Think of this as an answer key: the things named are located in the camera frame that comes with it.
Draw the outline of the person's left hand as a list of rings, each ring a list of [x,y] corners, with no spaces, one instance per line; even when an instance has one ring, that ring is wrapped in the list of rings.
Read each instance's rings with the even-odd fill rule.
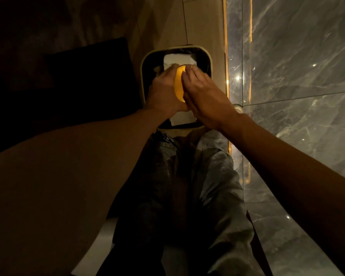
[[[175,95],[174,80],[160,80],[160,76],[152,81],[144,109],[152,110],[163,121],[177,112],[189,111],[187,104],[179,101]]]

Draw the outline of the person's right hand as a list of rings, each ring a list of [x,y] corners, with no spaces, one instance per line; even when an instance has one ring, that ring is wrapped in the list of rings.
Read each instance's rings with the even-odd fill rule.
[[[240,114],[212,79],[211,86],[198,93],[184,91],[184,100],[194,116],[210,129],[224,132],[238,124]]]

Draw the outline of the yellow round fruit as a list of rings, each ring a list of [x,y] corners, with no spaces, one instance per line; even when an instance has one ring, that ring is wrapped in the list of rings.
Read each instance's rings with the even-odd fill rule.
[[[184,87],[182,84],[182,73],[185,71],[186,65],[181,65],[176,70],[175,80],[174,80],[174,92],[177,99],[181,102],[185,102],[184,100]]]

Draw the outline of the person's left forearm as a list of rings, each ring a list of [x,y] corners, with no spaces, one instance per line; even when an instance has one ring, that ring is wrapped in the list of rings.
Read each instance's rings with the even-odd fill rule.
[[[41,134],[0,153],[0,276],[68,276],[147,139],[168,117],[142,109]]]

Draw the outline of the person's right forearm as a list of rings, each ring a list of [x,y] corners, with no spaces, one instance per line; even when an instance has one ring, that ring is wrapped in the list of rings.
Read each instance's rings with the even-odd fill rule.
[[[345,177],[234,111],[220,132],[278,202],[345,275]]]

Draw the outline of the white paper sheet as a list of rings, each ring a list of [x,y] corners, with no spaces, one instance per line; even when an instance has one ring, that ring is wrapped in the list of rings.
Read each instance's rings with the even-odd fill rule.
[[[168,54],[164,56],[164,70],[168,69],[172,64],[181,65],[197,65],[196,56],[194,54]],[[197,119],[192,111],[177,112],[170,122],[172,126],[187,125],[195,123]]]

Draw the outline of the black waste bin white rim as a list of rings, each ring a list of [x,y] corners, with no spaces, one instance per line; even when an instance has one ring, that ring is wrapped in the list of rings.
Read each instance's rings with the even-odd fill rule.
[[[164,71],[164,56],[168,54],[194,54],[196,56],[197,66],[204,73],[208,74],[209,77],[212,77],[213,65],[211,55],[206,49],[201,46],[185,45],[151,51],[143,58],[140,66],[142,81],[142,89],[140,95],[143,105],[146,102],[146,98],[152,81]],[[192,124],[172,126],[170,119],[167,119],[158,127],[158,129],[196,130],[202,127],[202,123],[198,120]]]

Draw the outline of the dark black cabinet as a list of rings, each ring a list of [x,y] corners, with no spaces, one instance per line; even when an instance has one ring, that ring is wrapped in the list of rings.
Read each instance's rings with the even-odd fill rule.
[[[142,108],[125,37],[46,55],[54,87],[9,91],[0,79],[0,152],[36,135]]]

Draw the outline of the person's grey trousers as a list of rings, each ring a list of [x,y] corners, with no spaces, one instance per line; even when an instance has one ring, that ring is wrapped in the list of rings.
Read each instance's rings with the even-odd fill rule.
[[[228,153],[228,140],[216,130],[203,134],[192,155],[182,143],[147,141],[128,180],[111,205],[118,217],[113,247],[96,276],[166,276],[162,264],[171,230],[179,167],[186,167],[186,247],[189,276],[265,276],[251,242],[243,188]]]

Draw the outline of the white seat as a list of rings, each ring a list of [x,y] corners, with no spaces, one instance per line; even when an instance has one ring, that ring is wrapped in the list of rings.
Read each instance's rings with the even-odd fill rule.
[[[73,276],[96,276],[113,247],[118,218],[107,219],[92,246],[72,271]]]

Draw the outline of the black trouser drawstring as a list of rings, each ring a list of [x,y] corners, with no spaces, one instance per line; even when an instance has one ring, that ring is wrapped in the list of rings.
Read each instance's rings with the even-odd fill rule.
[[[168,143],[173,146],[176,146],[174,140],[171,139],[167,133],[162,133],[159,130],[152,134],[152,140],[156,143]]]

